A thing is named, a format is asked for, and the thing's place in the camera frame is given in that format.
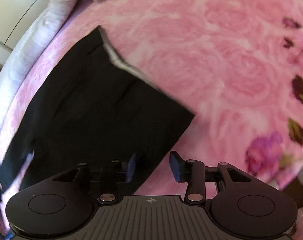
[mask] black cloth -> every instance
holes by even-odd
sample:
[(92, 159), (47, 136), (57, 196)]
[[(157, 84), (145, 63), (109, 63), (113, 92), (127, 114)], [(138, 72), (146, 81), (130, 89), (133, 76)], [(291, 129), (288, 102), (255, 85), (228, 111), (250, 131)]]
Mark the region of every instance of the black cloth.
[(115, 67), (98, 29), (75, 44), (31, 100), (0, 168), (5, 190), (34, 151), (22, 188), (61, 171), (145, 156), (128, 186), (134, 193), (194, 115), (139, 78)]

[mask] crosshair logo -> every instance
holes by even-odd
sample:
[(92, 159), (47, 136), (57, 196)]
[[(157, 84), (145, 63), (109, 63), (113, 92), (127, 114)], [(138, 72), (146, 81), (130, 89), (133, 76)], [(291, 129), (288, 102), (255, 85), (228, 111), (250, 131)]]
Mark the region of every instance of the crosshair logo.
[(151, 197), (149, 199), (147, 199), (147, 202), (149, 202), (150, 204), (153, 204), (155, 201), (156, 201), (156, 199), (151, 198)]

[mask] pink floral blanket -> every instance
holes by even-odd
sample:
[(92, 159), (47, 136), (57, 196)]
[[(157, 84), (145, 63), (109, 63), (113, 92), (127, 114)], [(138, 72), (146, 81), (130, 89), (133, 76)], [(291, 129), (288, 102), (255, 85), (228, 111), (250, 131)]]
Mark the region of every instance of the pink floral blanket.
[[(128, 63), (196, 113), (174, 146), (184, 159), (228, 162), (279, 188), (296, 176), (303, 165), (300, 0), (92, 3), (57, 35), (21, 85), (0, 133), (1, 160), (47, 75), (98, 25)], [(175, 183), (165, 158), (137, 194), (183, 195), (185, 187)], [(207, 197), (214, 194), (213, 187), (207, 190)]]

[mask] metal screw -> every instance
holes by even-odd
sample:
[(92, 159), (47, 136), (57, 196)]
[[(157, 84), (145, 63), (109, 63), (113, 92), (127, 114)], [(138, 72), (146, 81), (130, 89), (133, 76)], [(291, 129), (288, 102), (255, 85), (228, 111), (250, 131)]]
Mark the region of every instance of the metal screw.
[(115, 195), (110, 194), (110, 193), (102, 194), (102, 195), (100, 195), (100, 197), (99, 197), (99, 199), (100, 199), (101, 201), (105, 201), (105, 202), (113, 201), (115, 198), (116, 198)]
[(189, 194), (187, 197), (190, 201), (201, 201), (203, 200), (203, 196), (201, 194), (193, 193)]

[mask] white pillow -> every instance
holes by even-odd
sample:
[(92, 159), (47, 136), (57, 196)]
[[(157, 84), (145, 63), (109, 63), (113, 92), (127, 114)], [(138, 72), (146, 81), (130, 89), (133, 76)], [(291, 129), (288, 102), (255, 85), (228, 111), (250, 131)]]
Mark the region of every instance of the white pillow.
[(50, 0), (48, 7), (29, 27), (0, 73), (0, 130), (21, 83), (57, 34), (77, 0)]

